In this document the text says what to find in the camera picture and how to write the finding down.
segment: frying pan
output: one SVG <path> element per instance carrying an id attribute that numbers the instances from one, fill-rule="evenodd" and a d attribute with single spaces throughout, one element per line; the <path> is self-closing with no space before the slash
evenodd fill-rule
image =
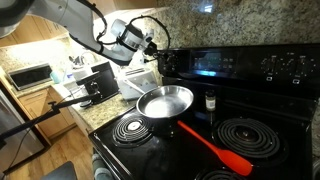
<path id="1" fill-rule="evenodd" d="M 148 118 L 171 118 L 184 112 L 193 102 L 193 93 L 182 86 L 161 86 L 144 93 L 137 110 Z"/>

